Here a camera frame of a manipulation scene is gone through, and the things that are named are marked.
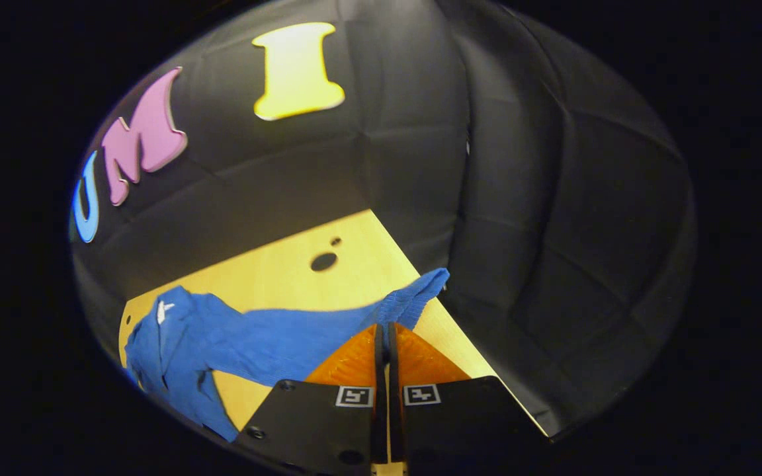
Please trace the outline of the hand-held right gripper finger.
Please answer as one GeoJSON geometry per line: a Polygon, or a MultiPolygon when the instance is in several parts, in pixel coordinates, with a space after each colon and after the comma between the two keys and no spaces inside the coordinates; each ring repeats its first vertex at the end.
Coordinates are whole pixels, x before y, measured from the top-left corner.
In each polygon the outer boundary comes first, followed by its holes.
{"type": "Polygon", "coordinates": [[[472,377],[424,338],[388,326],[390,442],[406,476],[524,476],[547,439],[496,376],[472,377]]]}
{"type": "Polygon", "coordinates": [[[389,455],[383,359],[377,323],[305,380],[279,380],[239,431],[236,449],[287,476],[373,476],[389,455]]]}

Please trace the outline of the blue button shirt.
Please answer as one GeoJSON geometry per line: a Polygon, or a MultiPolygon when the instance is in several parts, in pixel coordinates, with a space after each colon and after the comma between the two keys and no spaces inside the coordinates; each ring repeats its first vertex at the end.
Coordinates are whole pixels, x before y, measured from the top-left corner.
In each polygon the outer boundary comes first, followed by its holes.
{"type": "Polygon", "coordinates": [[[214,294],[177,286],[159,295],[125,340],[125,368],[142,391],[157,395],[195,425],[233,441],[215,372],[272,387],[303,381],[362,331],[399,323],[414,329],[450,278],[446,268],[421,275],[381,300],[351,309],[238,311],[214,294]]]}

